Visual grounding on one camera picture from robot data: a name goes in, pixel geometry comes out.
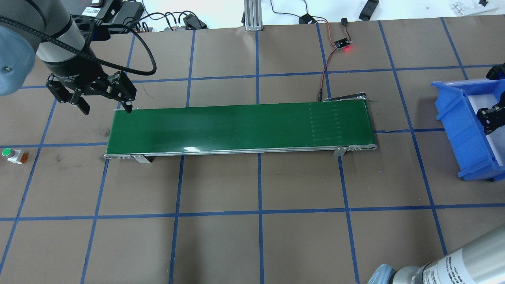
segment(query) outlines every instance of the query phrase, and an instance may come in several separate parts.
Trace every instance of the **green conveyor belt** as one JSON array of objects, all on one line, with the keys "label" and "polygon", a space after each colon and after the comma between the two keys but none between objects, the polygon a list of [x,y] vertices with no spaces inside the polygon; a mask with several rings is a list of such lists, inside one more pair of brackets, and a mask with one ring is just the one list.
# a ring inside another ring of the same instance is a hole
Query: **green conveyor belt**
[{"label": "green conveyor belt", "polygon": [[116,111],[105,156],[330,150],[374,144],[365,100],[191,107]]}]

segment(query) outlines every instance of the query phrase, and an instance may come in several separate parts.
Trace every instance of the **blue container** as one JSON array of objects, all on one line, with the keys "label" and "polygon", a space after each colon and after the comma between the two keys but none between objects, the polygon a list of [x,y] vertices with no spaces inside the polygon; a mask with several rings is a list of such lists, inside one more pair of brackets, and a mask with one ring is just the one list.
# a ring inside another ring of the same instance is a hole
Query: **blue container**
[{"label": "blue container", "polygon": [[505,179],[505,126],[486,136],[478,109],[495,105],[505,91],[505,80],[433,82],[438,88],[435,106],[464,180]]}]

